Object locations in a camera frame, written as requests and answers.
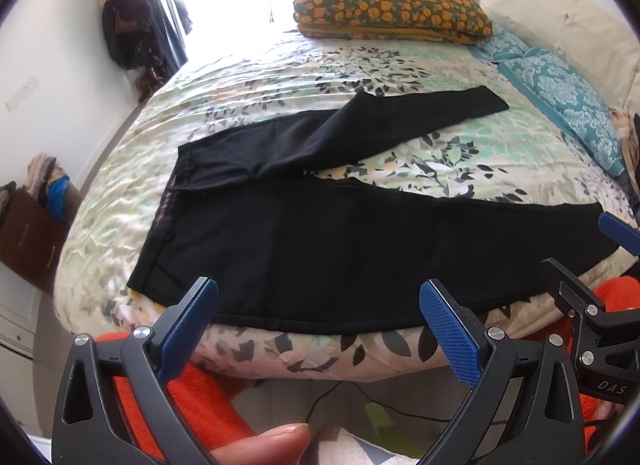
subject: bed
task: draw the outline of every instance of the bed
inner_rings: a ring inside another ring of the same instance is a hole
[[[632,32],[581,0],[481,0],[529,46],[555,52],[609,106],[640,110],[640,48]],[[305,39],[295,32],[239,54],[190,61],[140,113],[100,169],[79,210],[56,275],[56,312],[66,329],[94,336],[153,323],[163,308],[126,283],[185,142],[226,128],[332,109],[356,89],[378,95],[485,85],[510,106],[401,144],[319,178],[358,178],[433,197],[560,204],[600,202],[636,224],[618,184],[502,73],[464,46],[411,41]],[[402,247],[380,247],[385,251]],[[618,249],[581,276],[588,286],[635,263]],[[546,294],[482,315],[524,337],[558,320]],[[194,360],[245,378],[376,381],[446,365],[423,326],[357,336],[318,336],[210,325]]]

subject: orange floral pillow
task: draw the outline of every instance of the orange floral pillow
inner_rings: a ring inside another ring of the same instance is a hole
[[[473,44],[492,34],[473,0],[294,0],[304,36]]]

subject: light switch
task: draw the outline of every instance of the light switch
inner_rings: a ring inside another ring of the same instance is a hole
[[[38,86],[40,82],[35,75],[29,77],[17,90],[9,97],[9,100],[4,103],[9,112],[14,111],[20,103],[25,100]]]

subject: blue patterned pillow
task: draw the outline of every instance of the blue patterned pillow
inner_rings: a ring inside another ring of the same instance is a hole
[[[558,55],[542,48],[531,48],[521,58],[500,63],[502,72],[527,95],[533,93],[546,106],[545,115],[585,147],[609,175],[624,170],[616,132],[609,119],[609,109],[596,90]]]
[[[469,48],[474,57],[491,62],[522,57],[529,50],[524,41],[495,22],[491,37]]]

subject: pillowcase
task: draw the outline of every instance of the pillowcase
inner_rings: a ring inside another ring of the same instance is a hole
[[[624,161],[609,109],[596,90],[558,55],[531,48],[522,58],[500,63],[501,72],[533,93],[559,128],[576,138],[610,176],[624,171]]]
[[[492,33],[473,0],[295,0],[293,7],[307,37],[475,44]]]
[[[523,57],[528,51],[528,45],[503,26],[494,23],[491,37],[471,46],[474,57],[498,62],[501,60]]]

